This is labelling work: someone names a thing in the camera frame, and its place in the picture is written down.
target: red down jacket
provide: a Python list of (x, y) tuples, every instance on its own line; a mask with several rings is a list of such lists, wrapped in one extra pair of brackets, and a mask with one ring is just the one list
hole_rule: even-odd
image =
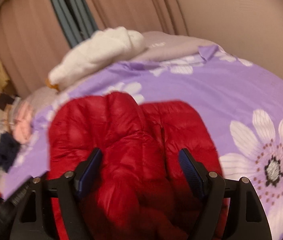
[[(94, 147), (103, 154), (100, 178), (81, 203), (96, 240), (183, 240), (201, 208), (178, 162), (184, 147), (209, 171), (221, 174), (215, 146), (199, 114), (188, 104), (138, 106), (124, 93), (70, 101), (49, 129), (49, 179), (74, 170)], [(68, 239), (58, 201), (53, 210), (61, 240)], [(226, 220), (223, 208), (216, 238)]]

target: beige curtain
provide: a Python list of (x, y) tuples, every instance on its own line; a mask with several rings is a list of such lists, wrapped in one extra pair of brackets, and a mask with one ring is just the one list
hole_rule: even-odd
[(187, 35), (177, 0), (86, 0), (100, 29), (124, 26), (139, 32)]
[(0, 59), (18, 94), (45, 85), (69, 50), (50, 0), (6, 0), (0, 8)]

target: pink cloth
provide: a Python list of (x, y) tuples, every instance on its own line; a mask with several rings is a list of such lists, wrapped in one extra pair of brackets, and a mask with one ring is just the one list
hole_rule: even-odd
[(13, 137), (21, 144), (25, 144), (29, 141), (32, 135), (31, 121), (33, 117), (32, 106), (25, 101), (19, 108), (16, 116), (16, 125), (13, 131)]

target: black clamp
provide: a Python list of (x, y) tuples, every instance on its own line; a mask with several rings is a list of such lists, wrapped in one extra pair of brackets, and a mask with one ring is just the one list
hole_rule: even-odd
[(187, 149), (179, 152), (179, 162), (193, 195), (204, 203), (188, 240), (213, 238), (224, 198), (230, 198), (230, 205), (222, 240), (272, 240), (265, 211), (248, 178), (235, 181), (208, 172)]
[[(93, 240), (84, 223), (78, 201), (89, 193), (101, 160), (102, 153), (95, 148), (75, 171), (68, 171), (58, 179), (31, 179), (17, 213), (11, 212), (16, 214), (11, 230), (7, 230), (0, 240), (59, 239), (51, 198), (59, 199), (69, 240)], [(222, 240), (272, 239), (266, 214), (248, 178), (234, 181), (223, 179), (214, 171), (208, 172), (187, 149), (179, 152), (179, 162), (194, 196), (204, 204), (188, 240), (213, 238), (224, 198), (230, 198), (230, 206)]]

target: floral bedding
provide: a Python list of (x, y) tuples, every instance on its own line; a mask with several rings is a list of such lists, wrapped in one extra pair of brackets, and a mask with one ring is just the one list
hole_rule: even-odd
[(8, 197), (28, 176), (49, 169), (47, 128), (72, 98), (129, 93), (138, 104), (179, 99), (201, 115), (219, 153), (224, 175), (248, 177), (264, 206), (273, 240), (283, 238), (283, 81), (218, 46), (165, 62), (118, 62), (62, 93), (37, 114), (28, 148), (6, 176)]

